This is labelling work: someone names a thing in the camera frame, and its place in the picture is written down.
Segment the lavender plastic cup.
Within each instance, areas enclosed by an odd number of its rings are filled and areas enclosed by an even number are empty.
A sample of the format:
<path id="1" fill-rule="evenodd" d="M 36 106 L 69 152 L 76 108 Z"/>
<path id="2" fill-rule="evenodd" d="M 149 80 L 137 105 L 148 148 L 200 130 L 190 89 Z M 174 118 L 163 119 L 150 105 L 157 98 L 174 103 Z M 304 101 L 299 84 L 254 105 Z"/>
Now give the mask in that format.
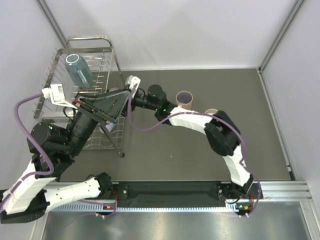
<path id="1" fill-rule="evenodd" d="M 111 133 L 112 130 L 113 130 L 113 128 L 114 128 L 114 126 L 115 126 L 114 123 L 109 123 L 109 124 L 106 124 L 106 125 L 105 125 L 105 128 Z M 103 129 L 102 129 L 101 126 L 99 127 L 99 131 L 100 131 L 101 133 L 103 133 Z"/>

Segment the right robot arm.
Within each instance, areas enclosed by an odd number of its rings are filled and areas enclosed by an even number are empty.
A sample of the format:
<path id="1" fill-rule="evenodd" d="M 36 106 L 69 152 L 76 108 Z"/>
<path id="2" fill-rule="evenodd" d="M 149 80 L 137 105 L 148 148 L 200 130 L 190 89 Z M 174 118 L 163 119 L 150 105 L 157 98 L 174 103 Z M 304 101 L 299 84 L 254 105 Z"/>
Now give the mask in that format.
<path id="1" fill-rule="evenodd" d="M 128 114 L 135 107 L 153 110 L 159 125 L 184 127 L 206 136 L 209 146 L 224 159 L 230 173 L 230 185 L 220 191 L 222 198 L 235 197 L 239 200 L 246 198 L 252 192 L 254 177 L 245 164 L 245 142 L 240 130 L 224 111 L 201 113 L 184 109 L 168 101 L 163 89 L 155 84 L 149 88 L 148 95 L 138 94 L 139 87 L 136 83 L 132 83 L 129 89 L 131 94 L 127 107 Z"/>

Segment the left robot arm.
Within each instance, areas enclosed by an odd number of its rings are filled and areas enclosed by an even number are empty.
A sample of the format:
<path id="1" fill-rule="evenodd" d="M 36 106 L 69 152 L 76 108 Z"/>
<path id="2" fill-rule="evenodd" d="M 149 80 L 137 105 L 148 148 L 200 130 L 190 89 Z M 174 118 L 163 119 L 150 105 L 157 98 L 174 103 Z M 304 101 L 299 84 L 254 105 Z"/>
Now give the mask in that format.
<path id="1" fill-rule="evenodd" d="M 59 206 L 84 199 L 107 199 L 114 193 L 111 177 L 103 172 L 83 182 L 49 188 L 74 163 L 98 124 L 116 120 L 133 90 L 117 89 L 100 95 L 78 94 L 72 102 L 65 98 L 61 84 L 44 88 L 41 96 L 55 105 L 73 110 L 66 127 L 37 123 L 32 131 L 21 130 L 27 138 L 32 158 L 17 182 L 0 193 L 0 222 L 29 223 Z"/>

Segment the clear glass cup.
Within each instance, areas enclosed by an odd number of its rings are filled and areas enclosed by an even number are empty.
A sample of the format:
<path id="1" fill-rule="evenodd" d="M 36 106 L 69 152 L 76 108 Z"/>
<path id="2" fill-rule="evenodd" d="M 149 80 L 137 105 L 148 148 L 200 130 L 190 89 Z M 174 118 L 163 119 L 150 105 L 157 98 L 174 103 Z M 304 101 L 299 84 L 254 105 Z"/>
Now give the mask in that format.
<path id="1" fill-rule="evenodd" d="M 113 88 L 110 88 L 110 89 L 108 90 L 108 92 L 114 92 L 114 91 L 118 91 L 118 90 L 120 90 L 120 88 L 113 87 Z"/>

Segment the teal ceramic mug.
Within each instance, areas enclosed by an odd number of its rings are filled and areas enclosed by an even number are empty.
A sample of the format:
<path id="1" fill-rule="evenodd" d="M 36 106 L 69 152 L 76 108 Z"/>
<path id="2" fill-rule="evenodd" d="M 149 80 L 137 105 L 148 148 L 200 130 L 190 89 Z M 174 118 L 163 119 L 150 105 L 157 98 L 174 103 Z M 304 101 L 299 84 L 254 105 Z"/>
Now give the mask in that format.
<path id="1" fill-rule="evenodd" d="M 75 86 L 85 89 L 91 87 L 94 76 L 81 55 L 69 54 L 65 58 L 65 68 Z"/>

